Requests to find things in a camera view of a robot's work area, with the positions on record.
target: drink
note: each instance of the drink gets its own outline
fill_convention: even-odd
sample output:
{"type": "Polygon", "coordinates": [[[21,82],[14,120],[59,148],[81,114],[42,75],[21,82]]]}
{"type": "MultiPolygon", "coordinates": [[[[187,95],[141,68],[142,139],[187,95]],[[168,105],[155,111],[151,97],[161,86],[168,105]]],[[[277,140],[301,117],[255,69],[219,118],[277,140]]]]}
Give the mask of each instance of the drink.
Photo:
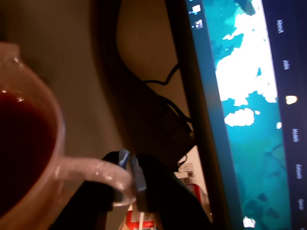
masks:
{"type": "Polygon", "coordinates": [[[0,217],[38,180],[54,144],[48,121],[30,101],[0,91],[0,217]]]}

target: cable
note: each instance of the cable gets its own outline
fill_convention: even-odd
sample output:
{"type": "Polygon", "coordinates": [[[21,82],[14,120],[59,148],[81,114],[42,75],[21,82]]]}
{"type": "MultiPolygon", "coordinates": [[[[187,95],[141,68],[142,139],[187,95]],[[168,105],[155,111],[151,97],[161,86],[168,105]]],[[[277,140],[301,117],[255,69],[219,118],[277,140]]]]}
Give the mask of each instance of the cable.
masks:
{"type": "Polygon", "coordinates": [[[186,115],[184,115],[184,113],[171,100],[169,100],[166,97],[160,96],[160,95],[158,97],[161,98],[162,100],[164,100],[166,104],[171,106],[176,111],[176,113],[178,114],[179,117],[184,119],[186,122],[189,122],[189,123],[192,124],[191,118],[189,118],[186,115]]]}
{"type": "Polygon", "coordinates": [[[172,70],[169,72],[169,75],[167,77],[167,79],[165,80],[165,82],[163,81],[159,81],[159,80],[144,80],[144,83],[156,83],[156,84],[160,84],[160,85],[167,85],[169,83],[169,81],[171,80],[171,78],[173,77],[174,73],[179,69],[179,63],[177,63],[172,70]]]}
{"type": "MultiPolygon", "coordinates": [[[[174,73],[179,69],[179,63],[177,63],[172,70],[169,72],[167,79],[165,80],[165,82],[163,81],[159,81],[159,80],[144,80],[144,83],[156,83],[156,84],[160,84],[160,85],[167,85],[171,78],[174,76],[174,73]]],[[[184,115],[184,113],[169,99],[167,99],[166,97],[163,96],[159,96],[161,99],[163,99],[169,106],[171,106],[179,115],[179,117],[181,117],[182,119],[184,119],[185,121],[192,123],[191,122],[191,118],[187,117],[184,115]]]]}
{"type": "Polygon", "coordinates": [[[184,159],[184,161],[178,163],[178,168],[180,168],[180,167],[188,160],[187,154],[185,155],[185,157],[186,157],[186,158],[184,159]]]}

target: map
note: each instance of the map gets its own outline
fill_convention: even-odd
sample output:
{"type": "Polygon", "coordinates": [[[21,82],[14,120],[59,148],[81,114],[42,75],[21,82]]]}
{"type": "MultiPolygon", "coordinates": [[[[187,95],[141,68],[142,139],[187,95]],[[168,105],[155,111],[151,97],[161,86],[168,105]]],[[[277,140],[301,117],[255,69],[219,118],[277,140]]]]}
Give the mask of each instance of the map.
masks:
{"type": "Polygon", "coordinates": [[[204,0],[215,72],[244,218],[291,229],[270,40],[261,0],[204,0]]]}

